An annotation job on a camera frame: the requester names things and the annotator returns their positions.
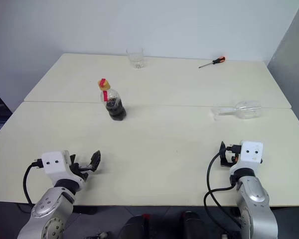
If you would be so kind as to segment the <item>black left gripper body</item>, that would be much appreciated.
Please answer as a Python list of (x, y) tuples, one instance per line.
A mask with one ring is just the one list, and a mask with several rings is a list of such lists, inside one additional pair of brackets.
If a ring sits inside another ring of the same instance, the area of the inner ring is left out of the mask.
[(88, 171), (91, 170), (92, 164), (79, 164), (77, 162), (74, 162), (70, 165), (70, 170), (73, 174), (76, 176), (79, 176), (84, 181), (87, 180), (89, 174)]

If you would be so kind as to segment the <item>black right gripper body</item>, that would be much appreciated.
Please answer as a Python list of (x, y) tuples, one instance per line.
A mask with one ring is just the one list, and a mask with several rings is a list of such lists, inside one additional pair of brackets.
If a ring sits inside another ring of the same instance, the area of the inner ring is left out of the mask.
[(221, 157), (221, 166), (233, 166), (238, 162), (239, 154), (241, 153), (241, 145), (233, 144), (231, 146), (226, 146), (226, 152), (227, 151), (233, 154), (233, 156), (231, 156), (231, 162), (228, 161), (226, 157)]

